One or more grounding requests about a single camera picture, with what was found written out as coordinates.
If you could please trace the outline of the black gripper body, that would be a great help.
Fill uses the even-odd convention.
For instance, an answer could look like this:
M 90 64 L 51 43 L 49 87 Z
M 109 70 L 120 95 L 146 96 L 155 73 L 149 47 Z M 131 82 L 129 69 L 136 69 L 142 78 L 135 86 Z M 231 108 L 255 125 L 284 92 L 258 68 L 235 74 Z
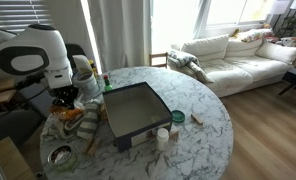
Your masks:
M 51 95 L 54 97 L 53 105 L 74 109 L 74 100 L 77 98 L 78 89 L 73 85 L 65 86 L 53 89 Z

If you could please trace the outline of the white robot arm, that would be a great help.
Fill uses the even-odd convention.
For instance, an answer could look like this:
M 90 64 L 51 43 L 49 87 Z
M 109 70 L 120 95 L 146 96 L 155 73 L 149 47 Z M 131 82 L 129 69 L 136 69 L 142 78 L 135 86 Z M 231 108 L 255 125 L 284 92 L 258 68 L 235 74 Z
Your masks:
M 73 70 L 60 32 L 31 24 L 19 34 L 0 29 L 0 69 L 11 75 L 41 71 L 54 91 L 54 105 L 74 108 Z

